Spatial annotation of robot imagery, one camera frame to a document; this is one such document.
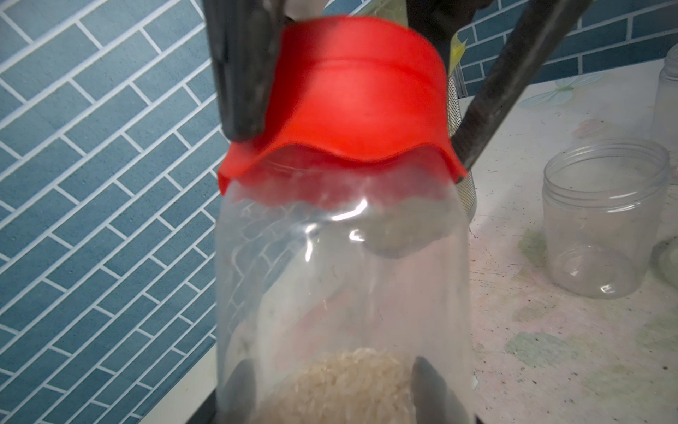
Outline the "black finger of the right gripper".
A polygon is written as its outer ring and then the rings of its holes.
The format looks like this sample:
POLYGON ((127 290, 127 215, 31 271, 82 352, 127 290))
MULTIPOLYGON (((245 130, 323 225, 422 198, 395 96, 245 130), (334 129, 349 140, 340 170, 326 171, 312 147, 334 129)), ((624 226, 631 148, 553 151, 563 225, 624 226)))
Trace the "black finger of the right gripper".
POLYGON ((264 130, 285 25, 284 2, 202 3, 222 131, 229 141, 250 141, 264 130))
POLYGON ((526 5, 451 137, 464 169, 477 162, 540 67, 590 5, 589 0, 533 0, 526 5))

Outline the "red lidded rice jar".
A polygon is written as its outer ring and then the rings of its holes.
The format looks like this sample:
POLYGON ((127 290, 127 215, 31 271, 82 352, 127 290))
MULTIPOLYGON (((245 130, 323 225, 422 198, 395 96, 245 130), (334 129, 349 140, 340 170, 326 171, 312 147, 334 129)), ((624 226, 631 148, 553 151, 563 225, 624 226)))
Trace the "red lidded rice jar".
POLYGON ((422 356, 474 422, 467 229, 433 148, 264 158, 217 220, 218 385, 251 359, 249 423, 418 423, 422 356))

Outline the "red jar lid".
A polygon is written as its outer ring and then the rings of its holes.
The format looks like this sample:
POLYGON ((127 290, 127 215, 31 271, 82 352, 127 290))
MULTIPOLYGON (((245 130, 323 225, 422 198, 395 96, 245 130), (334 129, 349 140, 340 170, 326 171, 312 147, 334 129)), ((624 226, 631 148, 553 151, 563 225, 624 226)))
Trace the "red jar lid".
POLYGON ((351 16, 292 24, 282 32, 264 131, 231 145, 218 187, 225 192, 291 146, 356 164, 433 148, 459 181, 467 172, 448 137, 447 84, 434 46, 404 26, 351 16))

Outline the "clear rice jar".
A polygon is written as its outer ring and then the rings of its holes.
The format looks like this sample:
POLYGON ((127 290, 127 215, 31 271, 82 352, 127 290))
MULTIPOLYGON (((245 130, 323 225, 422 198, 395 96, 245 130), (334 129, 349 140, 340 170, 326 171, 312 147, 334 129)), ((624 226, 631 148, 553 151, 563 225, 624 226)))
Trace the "clear rice jar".
POLYGON ((671 177, 652 141, 563 151, 543 172, 547 268, 564 290, 595 299, 635 293, 649 267, 671 177))

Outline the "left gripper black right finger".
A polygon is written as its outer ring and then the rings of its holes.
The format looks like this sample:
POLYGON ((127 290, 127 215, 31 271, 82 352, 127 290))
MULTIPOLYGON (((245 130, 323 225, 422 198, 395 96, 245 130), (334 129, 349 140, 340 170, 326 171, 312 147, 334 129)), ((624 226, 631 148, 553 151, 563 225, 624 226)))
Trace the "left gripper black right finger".
POLYGON ((418 424, 462 424, 469 413, 429 360, 418 356, 411 373, 411 391, 418 424))

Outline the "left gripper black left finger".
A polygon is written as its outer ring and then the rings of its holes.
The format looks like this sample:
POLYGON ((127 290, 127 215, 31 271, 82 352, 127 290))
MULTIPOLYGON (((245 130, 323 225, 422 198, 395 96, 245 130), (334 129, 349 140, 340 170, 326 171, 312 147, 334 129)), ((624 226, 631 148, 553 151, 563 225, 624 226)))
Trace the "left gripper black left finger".
POLYGON ((251 420, 256 405, 255 368, 251 359, 242 360, 226 383, 216 391, 216 422, 219 424, 246 424, 251 420))

